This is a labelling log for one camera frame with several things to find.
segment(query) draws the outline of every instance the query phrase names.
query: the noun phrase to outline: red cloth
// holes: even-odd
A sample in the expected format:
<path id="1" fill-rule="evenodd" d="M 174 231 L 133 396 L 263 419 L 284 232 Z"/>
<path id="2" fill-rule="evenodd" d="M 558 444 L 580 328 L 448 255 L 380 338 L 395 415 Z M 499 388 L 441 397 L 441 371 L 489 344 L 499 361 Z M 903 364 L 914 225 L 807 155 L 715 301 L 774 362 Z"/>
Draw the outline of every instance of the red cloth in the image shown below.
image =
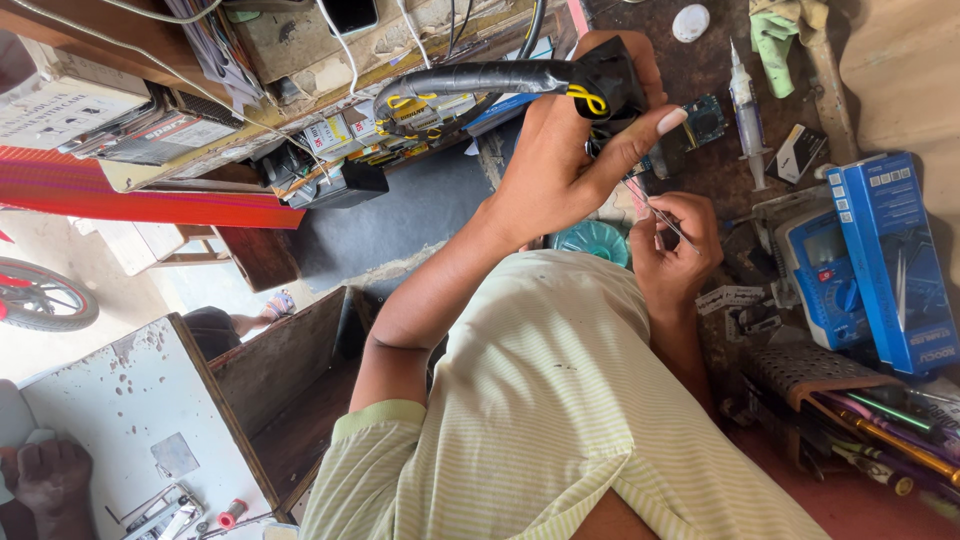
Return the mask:
<path id="1" fill-rule="evenodd" d="M 117 193 L 96 160 L 0 146 L 0 206 L 93 219 L 296 229 L 304 210 L 274 195 Z"/>

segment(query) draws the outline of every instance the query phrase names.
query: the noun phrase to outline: syringe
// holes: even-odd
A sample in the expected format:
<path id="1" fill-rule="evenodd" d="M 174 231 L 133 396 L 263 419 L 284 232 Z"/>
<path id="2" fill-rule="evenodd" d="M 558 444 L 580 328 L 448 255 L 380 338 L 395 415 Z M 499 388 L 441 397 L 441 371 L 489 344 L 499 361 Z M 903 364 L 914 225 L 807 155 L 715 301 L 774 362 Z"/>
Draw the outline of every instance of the syringe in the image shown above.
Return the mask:
<path id="1" fill-rule="evenodd" d="M 760 123 L 760 108 L 756 105 L 754 94 L 754 80 L 747 69 L 740 62 L 740 55 L 736 54 L 733 38 L 730 39 L 731 58 L 733 68 L 730 80 L 730 96 L 733 99 L 733 110 L 736 112 L 736 127 L 740 131 L 740 146 L 743 148 L 742 160 L 750 163 L 750 172 L 754 174 L 754 191 L 769 187 L 763 180 L 763 154 L 771 152 L 773 148 L 766 147 L 763 138 L 763 125 Z"/>

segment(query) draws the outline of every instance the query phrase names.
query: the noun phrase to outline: rag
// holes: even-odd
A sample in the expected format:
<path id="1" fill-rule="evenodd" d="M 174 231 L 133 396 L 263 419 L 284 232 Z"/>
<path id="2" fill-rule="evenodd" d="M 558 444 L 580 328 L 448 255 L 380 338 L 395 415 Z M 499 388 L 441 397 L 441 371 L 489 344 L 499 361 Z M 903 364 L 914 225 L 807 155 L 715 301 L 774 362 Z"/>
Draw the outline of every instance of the rag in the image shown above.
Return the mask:
<path id="1" fill-rule="evenodd" d="M 794 90 L 786 65 L 787 51 L 793 36 L 800 43 L 813 46 L 827 39 L 829 8 L 819 0 L 749 0 L 750 42 L 763 60 L 770 91 L 775 97 L 786 97 Z"/>

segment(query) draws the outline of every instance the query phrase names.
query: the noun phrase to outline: shirt sleeve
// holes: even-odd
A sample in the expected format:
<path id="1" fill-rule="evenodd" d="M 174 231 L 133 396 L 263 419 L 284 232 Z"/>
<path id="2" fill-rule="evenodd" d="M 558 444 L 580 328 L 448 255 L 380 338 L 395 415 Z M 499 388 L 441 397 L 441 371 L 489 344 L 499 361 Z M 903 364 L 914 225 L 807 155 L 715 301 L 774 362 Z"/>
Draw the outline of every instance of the shirt sleeve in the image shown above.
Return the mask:
<path id="1" fill-rule="evenodd" d="M 396 483 L 417 448 L 426 408 L 388 400 L 337 421 L 310 501 L 302 540 L 392 535 Z"/>

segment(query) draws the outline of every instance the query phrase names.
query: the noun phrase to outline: tire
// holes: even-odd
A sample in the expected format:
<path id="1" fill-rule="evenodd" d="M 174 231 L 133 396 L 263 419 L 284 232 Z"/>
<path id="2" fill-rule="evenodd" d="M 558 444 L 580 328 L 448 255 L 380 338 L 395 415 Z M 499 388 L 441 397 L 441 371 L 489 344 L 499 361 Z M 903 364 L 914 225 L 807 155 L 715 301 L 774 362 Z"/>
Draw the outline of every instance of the tire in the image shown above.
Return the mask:
<path id="1" fill-rule="evenodd" d="M 45 277 L 48 280 L 60 282 L 60 284 L 73 289 L 73 292 L 82 298 L 85 304 L 85 308 L 80 313 L 51 315 L 0 300 L 7 309 L 7 316 L 0 322 L 36 331 L 77 331 L 92 325 L 100 315 L 97 300 L 93 298 L 93 294 L 86 287 L 42 266 L 16 258 L 0 257 L 0 273 L 24 280 L 36 281 L 37 278 Z"/>

